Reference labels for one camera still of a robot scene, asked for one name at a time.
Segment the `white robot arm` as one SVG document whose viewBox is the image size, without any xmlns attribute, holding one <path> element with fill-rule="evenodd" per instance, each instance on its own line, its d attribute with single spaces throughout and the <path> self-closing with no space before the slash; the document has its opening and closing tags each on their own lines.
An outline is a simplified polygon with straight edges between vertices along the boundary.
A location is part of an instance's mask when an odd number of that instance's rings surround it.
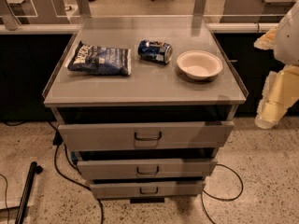
<svg viewBox="0 0 299 224">
<path fill-rule="evenodd" d="M 265 80 L 255 124 L 262 129 L 278 125 L 290 107 L 299 100 L 299 2 L 287 12 L 277 27 L 254 43 L 258 49 L 271 49 L 284 67 L 270 72 Z"/>
</svg>

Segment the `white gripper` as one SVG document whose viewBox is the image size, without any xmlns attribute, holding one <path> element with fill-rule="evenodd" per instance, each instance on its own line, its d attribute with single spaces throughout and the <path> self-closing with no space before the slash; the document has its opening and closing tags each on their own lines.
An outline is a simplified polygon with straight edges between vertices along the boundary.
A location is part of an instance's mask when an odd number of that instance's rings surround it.
<svg viewBox="0 0 299 224">
<path fill-rule="evenodd" d="M 277 28 L 273 27 L 253 44 L 257 49 L 268 50 L 275 46 Z M 271 71 L 263 85 L 262 99 L 257 108 L 255 125 L 271 129 L 278 125 L 286 109 L 299 100 L 299 66 L 286 65 L 281 71 Z"/>
</svg>

